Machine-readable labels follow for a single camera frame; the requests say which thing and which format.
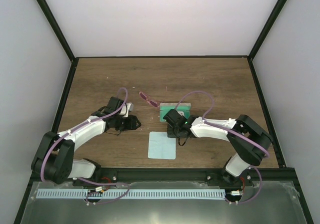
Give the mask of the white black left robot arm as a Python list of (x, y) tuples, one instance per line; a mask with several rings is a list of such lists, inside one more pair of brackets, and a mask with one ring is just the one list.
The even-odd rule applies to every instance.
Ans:
[(31, 170), (43, 180), (55, 184), (71, 178), (84, 178), (90, 185), (98, 185), (102, 180), (99, 164), (88, 159), (75, 159), (75, 151), (109, 129), (122, 133), (140, 128), (140, 121), (131, 114), (133, 107), (131, 102), (111, 97), (106, 106), (75, 127), (60, 133), (47, 132), (33, 158)]

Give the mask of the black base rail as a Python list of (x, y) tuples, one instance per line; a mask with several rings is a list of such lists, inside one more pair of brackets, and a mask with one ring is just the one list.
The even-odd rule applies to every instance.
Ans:
[(176, 182), (191, 181), (205, 182), (209, 186), (220, 188), (239, 187), (241, 184), (250, 185), (259, 181), (259, 175), (263, 181), (292, 181), (298, 183), (294, 168), (253, 168), (245, 170), (240, 177), (227, 177), (227, 173), (221, 168), (106, 168), (99, 167), (93, 173), (93, 177), (87, 179), (92, 182)]

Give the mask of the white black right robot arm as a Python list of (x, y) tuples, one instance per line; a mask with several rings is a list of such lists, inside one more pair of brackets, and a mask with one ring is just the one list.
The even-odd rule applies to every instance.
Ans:
[(214, 120), (199, 116), (185, 118), (175, 109), (163, 117), (169, 138), (178, 140), (190, 138), (213, 138), (229, 142), (234, 148), (232, 156), (222, 169), (222, 179), (227, 185), (234, 185), (241, 174), (250, 166), (259, 166), (273, 142), (272, 137), (247, 115), (236, 119)]

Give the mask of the pink sunglasses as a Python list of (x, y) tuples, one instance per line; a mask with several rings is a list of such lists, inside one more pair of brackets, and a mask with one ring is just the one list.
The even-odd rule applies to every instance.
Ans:
[(155, 107), (155, 108), (160, 108), (161, 101), (155, 100), (152, 98), (150, 95), (146, 94), (145, 92), (139, 91), (139, 96), (143, 98), (149, 105)]

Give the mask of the metal front plate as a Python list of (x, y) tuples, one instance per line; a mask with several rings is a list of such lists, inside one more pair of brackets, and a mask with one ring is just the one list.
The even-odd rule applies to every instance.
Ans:
[[(21, 223), (306, 223), (289, 182), (247, 186), (242, 202), (208, 199), (37, 199), (39, 189), (84, 189), (69, 183), (33, 184)], [(196, 182), (136, 182), (130, 188), (217, 189)]]

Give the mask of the light blue slotted strip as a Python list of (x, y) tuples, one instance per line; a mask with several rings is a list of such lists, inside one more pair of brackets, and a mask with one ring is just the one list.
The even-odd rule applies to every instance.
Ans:
[(223, 189), (109, 189), (90, 194), (87, 189), (39, 189), (37, 199), (208, 199), (224, 200)]

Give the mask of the black enclosure frame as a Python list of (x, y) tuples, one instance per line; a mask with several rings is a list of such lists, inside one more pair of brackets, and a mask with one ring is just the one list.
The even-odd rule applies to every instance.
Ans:
[(278, 0), (15, 0), (21, 33), (12, 94), (23, 110), (17, 142), (31, 161), (35, 138), (57, 126), (76, 55), (235, 56), (263, 43)]

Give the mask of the light blue cleaning cloth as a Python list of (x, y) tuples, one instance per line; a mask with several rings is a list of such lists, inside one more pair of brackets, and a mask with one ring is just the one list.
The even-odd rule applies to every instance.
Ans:
[(149, 159), (176, 159), (176, 139), (169, 138), (166, 132), (150, 132), (148, 144)]

